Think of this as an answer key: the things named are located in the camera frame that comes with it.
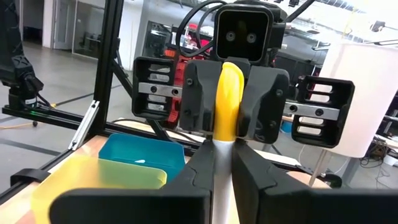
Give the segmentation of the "red equipment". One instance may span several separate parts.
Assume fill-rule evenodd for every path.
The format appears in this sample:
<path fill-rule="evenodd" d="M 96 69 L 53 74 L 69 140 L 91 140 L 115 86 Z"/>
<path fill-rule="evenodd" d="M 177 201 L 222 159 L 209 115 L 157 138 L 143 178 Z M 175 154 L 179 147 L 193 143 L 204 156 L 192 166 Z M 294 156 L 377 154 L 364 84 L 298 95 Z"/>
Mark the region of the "red equipment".
<path fill-rule="evenodd" d="M 181 36 L 180 46 L 181 49 L 186 51 L 187 53 L 193 53 L 198 50 L 198 44 L 201 47 L 204 47 L 211 40 L 211 36 L 208 34 L 199 34 L 199 39 L 196 37 L 196 24 L 189 24 L 188 28 L 184 30 L 184 33 Z M 169 59 L 174 59 L 175 61 L 175 73 L 174 73 L 174 85 L 182 87 L 183 85 L 183 73 L 185 70 L 185 66 L 191 58 L 184 57 L 177 52 L 177 45 L 175 43 L 175 39 L 177 36 L 177 28 L 172 28 L 172 37 L 171 40 L 168 40 L 165 44 L 164 55 Z M 178 117 L 180 112 L 180 98 L 172 98 L 172 107 L 169 117 L 167 118 L 167 122 L 169 124 L 176 125 L 178 123 Z"/>

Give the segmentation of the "black aluminium table frame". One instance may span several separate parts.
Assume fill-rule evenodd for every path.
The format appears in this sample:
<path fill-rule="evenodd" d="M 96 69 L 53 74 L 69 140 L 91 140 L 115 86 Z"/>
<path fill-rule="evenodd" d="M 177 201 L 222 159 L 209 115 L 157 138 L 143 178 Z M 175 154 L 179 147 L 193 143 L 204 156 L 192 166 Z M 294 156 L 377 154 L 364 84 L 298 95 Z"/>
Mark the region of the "black aluminium table frame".
<path fill-rule="evenodd" d="M 306 0 L 297 10 L 291 13 L 289 16 L 285 16 L 285 22 L 292 22 L 301 13 L 303 13 L 311 4 L 316 0 Z M 105 79 L 110 78 L 113 75 L 115 66 L 116 52 L 119 47 L 119 42 L 116 40 L 121 23 L 121 14 L 124 0 L 106 0 L 105 9 L 105 23 L 103 29 L 108 31 L 105 34 L 104 44 L 100 47 L 99 60 L 97 65 L 96 81 L 98 86 L 105 84 Z M 184 17 L 180 27 L 187 25 L 189 20 L 202 8 L 209 4 L 219 4 L 207 10 L 201 19 L 205 19 L 207 14 L 211 11 L 217 10 L 219 7 L 227 4 L 222 0 L 206 0 L 194 6 L 191 11 Z M 16 12 L 14 0 L 0 0 L 0 82 L 3 85 L 11 87 L 10 90 L 16 90 L 17 93 L 11 96 L 15 102 L 11 102 L 8 108 L 12 112 L 26 112 L 27 115 L 31 115 L 30 112 L 38 111 L 39 113 L 46 114 L 47 112 L 55 112 L 48 105 L 45 109 L 37 109 L 36 99 L 38 92 L 43 89 L 44 84 L 35 76 L 32 64 L 24 55 L 21 33 L 19 30 L 19 16 Z M 95 87 L 94 95 L 99 94 L 99 87 Z M 25 100 L 33 99 L 32 105 L 26 104 Z M 83 117 L 71 114 L 71 118 L 68 119 L 66 113 L 56 112 L 58 115 L 55 119 L 49 121 L 56 121 L 56 124 L 66 127 L 67 121 L 81 121 Z M 28 183 L 15 184 L 10 189 L 0 194 L 0 205 L 5 203 L 7 200 L 15 196 L 21 189 L 15 190 L 18 187 L 26 187 Z"/>

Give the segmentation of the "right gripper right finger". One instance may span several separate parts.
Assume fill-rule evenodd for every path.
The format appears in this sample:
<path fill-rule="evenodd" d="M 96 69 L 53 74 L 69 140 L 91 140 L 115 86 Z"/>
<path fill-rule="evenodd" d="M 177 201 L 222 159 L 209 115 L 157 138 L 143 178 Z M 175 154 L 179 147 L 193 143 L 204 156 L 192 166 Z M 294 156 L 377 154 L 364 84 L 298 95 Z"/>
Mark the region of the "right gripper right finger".
<path fill-rule="evenodd" d="M 243 140 L 232 178 L 240 224 L 398 224 L 398 190 L 311 188 Z"/>

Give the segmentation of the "yellow plastic bin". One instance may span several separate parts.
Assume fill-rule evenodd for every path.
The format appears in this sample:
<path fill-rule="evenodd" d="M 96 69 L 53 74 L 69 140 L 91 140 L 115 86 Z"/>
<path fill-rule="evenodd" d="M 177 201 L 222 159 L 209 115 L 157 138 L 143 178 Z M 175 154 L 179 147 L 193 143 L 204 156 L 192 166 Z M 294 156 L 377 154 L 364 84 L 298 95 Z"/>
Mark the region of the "yellow plastic bin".
<path fill-rule="evenodd" d="M 50 224 L 51 203 L 62 193 L 79 188 L 159 189 L 167 182 L 161 169 L 89 156 L 72 156 L 51 173 L 32 194 L 36 224 Z"/>

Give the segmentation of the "silver angle bracket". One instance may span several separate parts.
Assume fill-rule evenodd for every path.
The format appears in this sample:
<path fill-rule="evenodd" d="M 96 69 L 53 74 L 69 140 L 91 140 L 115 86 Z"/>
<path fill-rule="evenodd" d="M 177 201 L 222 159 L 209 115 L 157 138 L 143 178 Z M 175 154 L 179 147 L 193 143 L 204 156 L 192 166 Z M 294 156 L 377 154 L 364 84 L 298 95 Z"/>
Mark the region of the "silver angle bracket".
<path fill-rule="evenodd" d="M 68 149 L 76 151 L 81 145 L 83 144 L 84 139 L 86 138 L 86 135 L 91 128 L 91 125 L 95 119 L 95 116 L 98 112 L 100 102 L 93 100 L 91 102 L 91 105 L 89 106 L 87 112 L 85 113 L 78 129 L 75 132 L 74 137 L 72 138 Z"/>

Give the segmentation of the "white lamp with wooden base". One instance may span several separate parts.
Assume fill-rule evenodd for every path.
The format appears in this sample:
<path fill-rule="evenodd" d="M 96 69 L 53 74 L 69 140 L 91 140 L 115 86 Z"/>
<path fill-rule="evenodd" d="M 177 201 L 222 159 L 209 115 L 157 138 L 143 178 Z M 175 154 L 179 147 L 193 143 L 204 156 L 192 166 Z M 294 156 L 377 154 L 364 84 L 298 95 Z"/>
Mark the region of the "white lamp with wooden base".
<path fill-rule="evenodd" d="M 364 157 L 373 137 L 398 91 L 398 48 L 342 42 L 333 44 L 326 55 L 321 77 L 348 80 L 355 89 L 340 142 L 322 148 L 314 173 L 326 170 L 329 152 L 351 158 Z"/>

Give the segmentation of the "teal plastic bin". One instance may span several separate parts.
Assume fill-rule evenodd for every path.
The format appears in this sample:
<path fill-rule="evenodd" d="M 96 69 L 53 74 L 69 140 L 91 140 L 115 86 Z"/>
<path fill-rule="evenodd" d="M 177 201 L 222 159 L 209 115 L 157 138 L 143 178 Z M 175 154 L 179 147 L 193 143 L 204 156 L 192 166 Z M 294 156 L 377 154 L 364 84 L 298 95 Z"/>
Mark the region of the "teal plastic bin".
<path fill-rule="evenodd" d="M 112 134 L 98 153 L 99 158 L 162 169 L 167 181 L 173 180 L 185 166 L 181 144 L 129 134 Z"/>

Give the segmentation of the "black table edge clamp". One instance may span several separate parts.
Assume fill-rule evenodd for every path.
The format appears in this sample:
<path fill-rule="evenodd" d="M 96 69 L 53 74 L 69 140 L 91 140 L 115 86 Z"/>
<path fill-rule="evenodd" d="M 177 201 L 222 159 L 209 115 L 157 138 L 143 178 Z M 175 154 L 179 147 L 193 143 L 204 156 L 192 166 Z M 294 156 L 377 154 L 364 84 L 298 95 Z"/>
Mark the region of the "black table edge clamp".
<path fill-rule="evenodd" d="M 28 183 L 28 182 L 43 182 L 48 176 L 50 175 L 49 172 L 41 169 L 32 169 L 32 168 L 25 168 L 21 169 L 20 171 L 16 172 L 12 176 L 10 176 L 10 184 L 11 186 L 21 183 Z"/>

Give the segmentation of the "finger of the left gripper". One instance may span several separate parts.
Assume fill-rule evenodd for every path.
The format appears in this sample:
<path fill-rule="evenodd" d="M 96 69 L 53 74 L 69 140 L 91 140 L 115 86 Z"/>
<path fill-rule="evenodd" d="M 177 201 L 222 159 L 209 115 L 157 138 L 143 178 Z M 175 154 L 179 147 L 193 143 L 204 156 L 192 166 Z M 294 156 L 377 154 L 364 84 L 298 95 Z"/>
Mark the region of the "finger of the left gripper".
<path fill-rule="evenodd" d="M 279 135 L 288 88 L 286 70 L 252 66 L 239 107 L 237 137 L 274 143 Z"/>
<path fill-rule="evenodd" d="M 191 60 L 184 70 L 180 127 L 186 131 L 212 131 L 221 62 Z"/>

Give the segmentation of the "white marker yellow cap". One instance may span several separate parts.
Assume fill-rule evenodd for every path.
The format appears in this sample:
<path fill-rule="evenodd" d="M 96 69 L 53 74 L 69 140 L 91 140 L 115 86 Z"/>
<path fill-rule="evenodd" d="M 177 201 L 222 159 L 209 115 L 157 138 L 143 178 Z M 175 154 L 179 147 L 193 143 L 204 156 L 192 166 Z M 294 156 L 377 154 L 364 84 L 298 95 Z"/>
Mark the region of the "white marker yellow cap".
<path fill-rule="evenodd" d="M 211 224 L 227 224 L 228 221 L 232 186 L 232 151 L 236 140 L 243 88 L 244 77 L 241 69 L 231 62 L 225 62 L 222 65 L 215 99 L 213 129 L 215 175 Z"/>

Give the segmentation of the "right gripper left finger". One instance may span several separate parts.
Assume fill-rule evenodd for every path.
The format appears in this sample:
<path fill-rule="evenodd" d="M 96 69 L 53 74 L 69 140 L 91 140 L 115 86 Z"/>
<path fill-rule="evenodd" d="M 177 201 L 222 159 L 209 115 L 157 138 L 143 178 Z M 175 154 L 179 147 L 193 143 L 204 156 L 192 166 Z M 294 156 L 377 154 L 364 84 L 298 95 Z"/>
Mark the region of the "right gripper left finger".
<path fill-rule="evenodd" d="M 211 224 L 215 145 L 204 141 L 157 190 L 73 189 L 50 206 L 51 224 Z"/>

